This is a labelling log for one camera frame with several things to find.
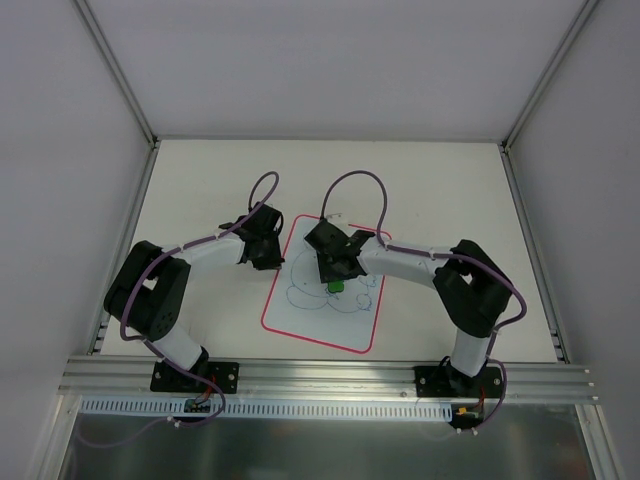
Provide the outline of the green whiteboard eraser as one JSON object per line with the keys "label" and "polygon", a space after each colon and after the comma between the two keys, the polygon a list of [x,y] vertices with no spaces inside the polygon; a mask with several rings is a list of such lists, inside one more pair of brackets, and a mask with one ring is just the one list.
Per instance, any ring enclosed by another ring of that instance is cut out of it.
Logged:
{"label": "green whiteboard eraser", "polygon": [[342,293],[345,289],[343,281],[332,281],[327,284],[327,292],[329,294]]}

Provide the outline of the pink framed whiteboard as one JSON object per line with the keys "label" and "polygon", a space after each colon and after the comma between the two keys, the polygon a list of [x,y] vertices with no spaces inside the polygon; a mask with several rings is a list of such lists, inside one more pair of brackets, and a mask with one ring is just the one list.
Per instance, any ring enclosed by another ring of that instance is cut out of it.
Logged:
{"label": "pink framed whiteboard", "polygon": [[276,273],[261,315],[272,333],[358,355],[374,343],[385,287],[383,276],[360,276],[333,292],[320,282],[315,251],[304,236],[318,218],[300,214],[293,220],[284,264]]}

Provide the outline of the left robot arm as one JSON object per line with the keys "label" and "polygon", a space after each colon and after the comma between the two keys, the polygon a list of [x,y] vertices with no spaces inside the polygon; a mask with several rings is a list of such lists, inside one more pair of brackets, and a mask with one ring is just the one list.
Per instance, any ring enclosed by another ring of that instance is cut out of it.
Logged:
{"label": "left robot arm", "polygon": [[125,340],[145,342],[173,378],[187,391],[208,379],[209,354],[178,324],[188,283],[213,270],[249,263],[258,270],[278,270],[284,262],[279,235],[283,214],[257,204],[234,223],[210,237],[164,249],[149,241],[136,243],[105,298],[103,309],[120,322]]}

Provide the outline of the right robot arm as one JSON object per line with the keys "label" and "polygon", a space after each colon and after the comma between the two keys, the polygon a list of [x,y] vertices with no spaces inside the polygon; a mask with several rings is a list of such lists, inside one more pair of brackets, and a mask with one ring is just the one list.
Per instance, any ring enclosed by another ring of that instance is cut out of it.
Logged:
{"label": "right robot arm", "polygon": [[382,275],[434,289],[457,332],[452,353],[429,383],[459,398],[480,393],[497,321],[515,293],[479,245],[462,240],[449,250],[402,246],[372,231],[348,235],[326,219],[304,241],[315,251],[324,284]]}

